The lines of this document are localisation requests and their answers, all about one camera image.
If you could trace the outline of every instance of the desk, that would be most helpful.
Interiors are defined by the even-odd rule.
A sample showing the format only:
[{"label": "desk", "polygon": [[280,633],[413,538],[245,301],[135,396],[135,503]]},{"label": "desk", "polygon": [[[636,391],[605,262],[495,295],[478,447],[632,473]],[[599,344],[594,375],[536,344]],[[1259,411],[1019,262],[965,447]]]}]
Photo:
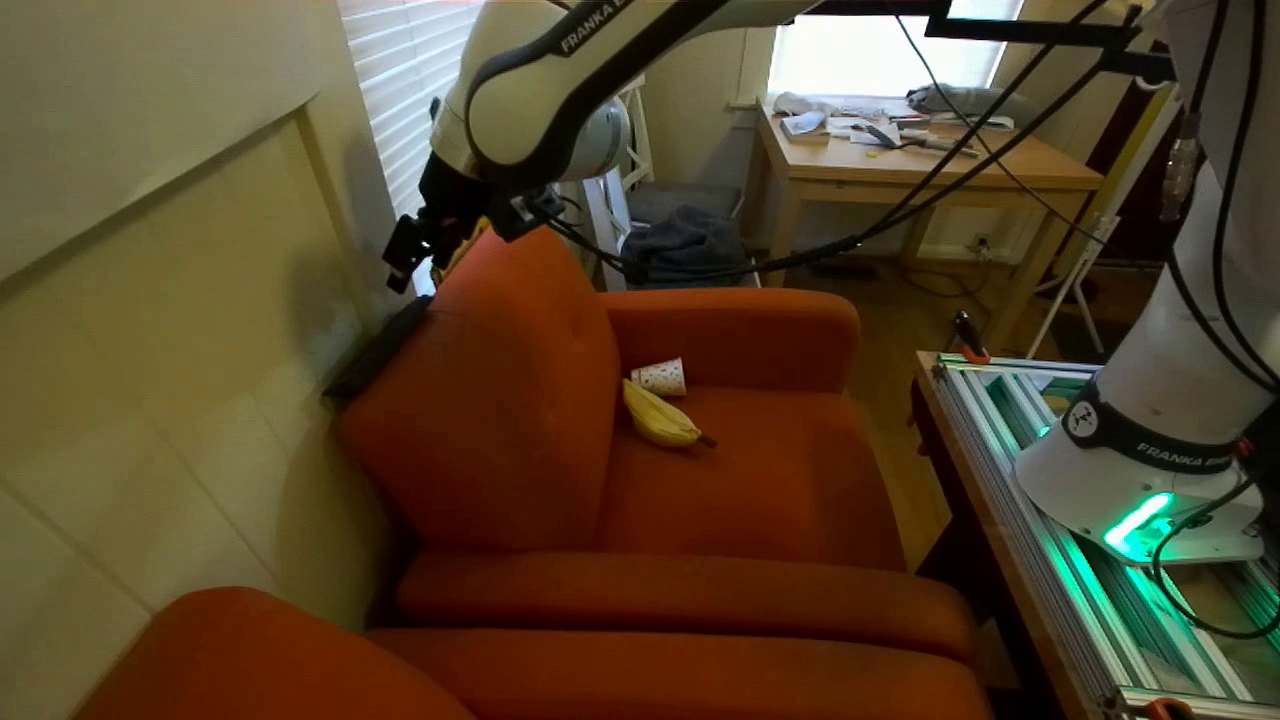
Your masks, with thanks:
[{"label": "desk", "polygon": [[[925,180],[925,171],[942,160],[934,148],[865,148],[851,141],[806,136],[788,141],[779,123],[762,106],[755,123],[755,160],[748,180],[744,205],[744,237],[755,237],[755,247],[772,257],[788,257],[800,237],[800,215],[809,205],[884,205],[893,208],[909,186]],[[1012,131],[987,131],[987,144],[1002,148]],[[942,177],[936,186],[965,177],[976,160],[958,156]],[[1062,215],[1078,215],[1089,195],[1099,186],[1099,177],[1082,160],[1023,141],[1002,160],[1019,184],[1029,184],[1044,205]],[[997,162],[972,177],[962,191],[944,205],[1029,205],[1023,186],[1012,184]],[[994,350],[1009,347],[1009,334],[1034,301],[1044,267],[1068,238],[1068,224],[1062,224],[1047,208],[1029,205],[1029,257],[1019,260],[1009,295],[1002,301],[997,314],[983,328]],[[912,219],[909,243],[921,243],[929,228],[929,211]]]},{"label": "desk", "polygon": [[[1057,423],[1044,396],[1093,371],[916,356],[912,421],[954,503],[921,572],[958,582],[1002,625],[1029,694],[1044,703],[1029,716],[1127,716],[1155,694],[1181,694],[1197,716],[1280,716],[1280,635],[1246,643],[1197,633],[1143,566],[1078,538],[1018,491],[1018,455]],[[1259,562],[1176,566],[1174,582],[1233,626],[1280,602]]]}]

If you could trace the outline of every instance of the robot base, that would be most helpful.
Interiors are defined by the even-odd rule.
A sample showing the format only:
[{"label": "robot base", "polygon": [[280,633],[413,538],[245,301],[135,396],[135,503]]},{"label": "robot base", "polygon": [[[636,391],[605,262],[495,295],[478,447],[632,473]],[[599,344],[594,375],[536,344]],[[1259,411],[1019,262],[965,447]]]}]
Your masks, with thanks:
[{"label": "robot base", "polygon": [[[1062,429],[1018,460],[1019,491],[1068,530],[1098,538],[1127,562],[1153,562],[1155,543],[1191,513],[1242,482],[1242,473],[1181,475],[1143,469],[1112,447],[1078,447]],[[1256,488],[1186,528],[1160,562],[1259,559],[1256,530],[1265,499]]]}]

